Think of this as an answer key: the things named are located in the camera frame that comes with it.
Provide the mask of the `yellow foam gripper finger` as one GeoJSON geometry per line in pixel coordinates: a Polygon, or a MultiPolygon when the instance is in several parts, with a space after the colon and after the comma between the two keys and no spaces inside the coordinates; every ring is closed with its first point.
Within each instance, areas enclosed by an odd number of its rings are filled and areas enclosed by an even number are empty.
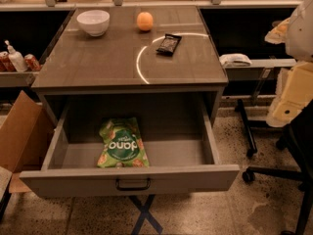
{"type": "Polygon", "coordinates": [[[276,96],[266,123],[283,127],[290,123],[313,99],[313,64],[298,62],[290,70],[281,69],[277,78],[276,96]]]}

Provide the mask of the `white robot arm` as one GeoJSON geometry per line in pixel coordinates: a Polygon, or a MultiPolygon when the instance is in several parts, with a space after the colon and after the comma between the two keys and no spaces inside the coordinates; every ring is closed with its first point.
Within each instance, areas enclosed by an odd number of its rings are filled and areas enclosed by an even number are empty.
{"type": "Polygon", "coordinates": [[[296,59],[290,69],[282,69],[266,123],[283,127],[290,123],[313,99],[313,0],[303,0],[291,16],[272,30],[265,41],[284,43],[286,53],[296,59]]]}

